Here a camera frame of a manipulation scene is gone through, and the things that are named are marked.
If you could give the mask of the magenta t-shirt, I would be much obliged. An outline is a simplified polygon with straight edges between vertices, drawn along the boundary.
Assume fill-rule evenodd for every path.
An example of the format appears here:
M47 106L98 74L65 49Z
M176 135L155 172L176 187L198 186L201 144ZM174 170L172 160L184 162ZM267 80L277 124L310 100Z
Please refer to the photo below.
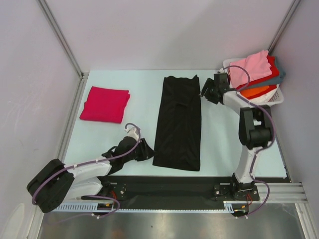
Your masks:
M92 86L79 119L121 123L129 99L130 93L128 90Z

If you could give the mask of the right aluminium frame post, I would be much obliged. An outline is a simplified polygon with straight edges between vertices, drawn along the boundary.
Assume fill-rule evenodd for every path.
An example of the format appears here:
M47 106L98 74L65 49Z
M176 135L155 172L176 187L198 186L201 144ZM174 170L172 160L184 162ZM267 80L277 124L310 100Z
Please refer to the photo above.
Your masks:
M272 55L280 42L281 38L283 37L287 27L289 26L290 22L292 21L295 13L298 11L299 6L303 0L293 0L287 10L287 12L284 15L284 18L282 19L277 31L275 32L275 35L273 36L270 45L268 47L269 53Z

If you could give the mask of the left aluminium frame post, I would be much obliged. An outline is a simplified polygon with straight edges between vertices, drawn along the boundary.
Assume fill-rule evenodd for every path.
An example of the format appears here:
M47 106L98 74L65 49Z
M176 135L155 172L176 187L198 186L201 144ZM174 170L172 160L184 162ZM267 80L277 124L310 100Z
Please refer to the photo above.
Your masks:
M77 62L70 45L67 42L67 39L65 38L52 10L50 9L47 1L45 0L37 0L36 1L41 9L41 11L43 12L43 15L45 16L45 18L48 21L48 24L50 25L54 35L56 36L60 46L62 47L62 50L64 51L64 53L66 54L66 57L68 58L72 68L74 69L74 71L76 72L76 74L78 75L78 77L83 78L84 73L82 72L79 63Z

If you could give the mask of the orange t-shirt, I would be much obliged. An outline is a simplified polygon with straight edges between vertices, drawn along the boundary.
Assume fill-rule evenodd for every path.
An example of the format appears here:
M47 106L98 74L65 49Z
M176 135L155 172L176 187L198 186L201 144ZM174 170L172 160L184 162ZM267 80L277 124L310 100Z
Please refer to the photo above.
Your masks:
M269 91L271 91L272 88L270 86L262 86L262 87L257 87L257 88L251 88L251 89L245 89L245 90L242 90L240 92L240 94L251 100L251 99L254 99L254 98L257 98L257 97L260 97L266 93L268 93Z

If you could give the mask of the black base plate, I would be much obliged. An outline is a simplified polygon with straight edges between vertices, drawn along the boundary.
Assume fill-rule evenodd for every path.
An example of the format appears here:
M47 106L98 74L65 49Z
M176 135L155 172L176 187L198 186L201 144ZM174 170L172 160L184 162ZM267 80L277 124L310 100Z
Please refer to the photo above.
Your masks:
M253 187L239 191L232 177L159 177L159 176L104 176L104 187L98 196L83 196L72 200L101 201L116 199L126 206L142 204L212 205L213 202L251 200L260 201L254 182Z

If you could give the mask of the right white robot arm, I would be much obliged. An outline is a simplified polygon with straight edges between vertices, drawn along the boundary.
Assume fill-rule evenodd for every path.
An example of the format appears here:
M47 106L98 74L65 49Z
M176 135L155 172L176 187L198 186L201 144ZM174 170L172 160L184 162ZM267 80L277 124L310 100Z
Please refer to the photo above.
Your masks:
M221 103L239 116L238 136L242 144L240 161L233 174L230 195L241 200L255 182L254 167L258 154L271 147L275 141L275 125L269 105L257 105L230 87L227 73L216 73L208 78L200 96L209 102Z

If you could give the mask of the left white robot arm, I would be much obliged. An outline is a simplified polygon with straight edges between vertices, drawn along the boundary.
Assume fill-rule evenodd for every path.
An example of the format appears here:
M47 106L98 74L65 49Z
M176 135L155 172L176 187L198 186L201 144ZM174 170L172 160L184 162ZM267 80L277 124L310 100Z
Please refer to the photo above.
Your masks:
M100 178L120 171L130 161L145 161L154 156L154 150L144 138L124 137L95 160L67 166L59 159L49 161L28 183L26 189L31 202L43 213L58 208L65 200L87 196L105 199L110 186Z

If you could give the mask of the aluminium frame post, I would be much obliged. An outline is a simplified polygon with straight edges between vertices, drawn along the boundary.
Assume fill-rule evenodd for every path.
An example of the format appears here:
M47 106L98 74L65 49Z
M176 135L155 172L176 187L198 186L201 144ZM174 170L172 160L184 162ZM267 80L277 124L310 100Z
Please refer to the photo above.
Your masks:
M77 62L70 45L67 42L67 39L65 38L52 10L50 9L47 1L45 0L37 0L36 1L41 9L41 11L43 12L43 15L45 16L45 18L48 21L48 24L50 25L54 35L56 36L60 46L62 47L62 50L64 51L64 53L66 54L66 57L68 58L72 68L74 69L74 71L76 72L76 74L78 75L78 77L83 78L84 73L82 72L79 63Z
M280 42L281 38L283 37L287 27L289 26L290 22L292 21L295 13L298 11L299 6L303 0L293 0L287 10L287 12L284 15L284 18L282 19L277 31L275 32L275 35L273 36L270 45L268 47L269 53L272 55Z

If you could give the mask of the white plastic basket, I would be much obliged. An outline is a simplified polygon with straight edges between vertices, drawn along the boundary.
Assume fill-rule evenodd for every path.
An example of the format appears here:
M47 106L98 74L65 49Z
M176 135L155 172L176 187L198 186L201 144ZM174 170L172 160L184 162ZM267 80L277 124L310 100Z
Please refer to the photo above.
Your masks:
M280 87L278 87L277 92L265 104L268 104L268 105L272 106L272 105L275 105L275 104L281 104L283 101L284 101L284 96L282 94L282 91L281 91Z

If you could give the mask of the pink t-shirt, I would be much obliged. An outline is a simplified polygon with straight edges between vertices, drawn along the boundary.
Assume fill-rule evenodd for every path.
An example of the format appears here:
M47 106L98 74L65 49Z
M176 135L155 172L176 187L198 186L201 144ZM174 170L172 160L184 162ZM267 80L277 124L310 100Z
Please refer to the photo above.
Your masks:
M250 82L270 76L272 74L271 64L269 63L267 56L268 50L262 50L258 53L249 55L244 59L231 62L231 67L228 68L228 70L232 86L238 88L241 85L247 84L247 74L241 68L244 68L248 72Z

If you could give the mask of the grey-blue t-shirt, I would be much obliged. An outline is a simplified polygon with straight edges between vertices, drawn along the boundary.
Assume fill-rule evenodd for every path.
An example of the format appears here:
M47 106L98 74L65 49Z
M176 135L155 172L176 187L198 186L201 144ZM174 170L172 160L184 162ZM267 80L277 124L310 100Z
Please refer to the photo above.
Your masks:
M281 84L286 76L286 72L276 56L267 56L271 64L272 75L268 77L255 80L248 85L248 89L257 88L262 86L278 85Z

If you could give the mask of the red t-shirt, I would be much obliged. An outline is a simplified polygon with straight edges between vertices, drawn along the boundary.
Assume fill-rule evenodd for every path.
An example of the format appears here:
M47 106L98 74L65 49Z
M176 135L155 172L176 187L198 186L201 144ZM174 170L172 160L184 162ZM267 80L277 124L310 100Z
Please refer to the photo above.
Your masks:
M249 88L255 88L259 86L264 86L267 80L279 76L280 71L275 65L274 56L261 56L255 54L254 56L249 56L247 58L231 62L231 66L240 66L244 68L250 75L250 83L247 86ZM236 89L244 87L248 82L247 74L237 68L229 68L230 79L232 86Z

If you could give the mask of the black t-shirt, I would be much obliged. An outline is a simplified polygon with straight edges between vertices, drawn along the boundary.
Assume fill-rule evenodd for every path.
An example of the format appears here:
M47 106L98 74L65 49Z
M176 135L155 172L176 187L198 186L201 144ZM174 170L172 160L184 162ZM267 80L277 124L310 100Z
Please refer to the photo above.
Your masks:
M201 98L199 77L164 78L153 165L200 170Z

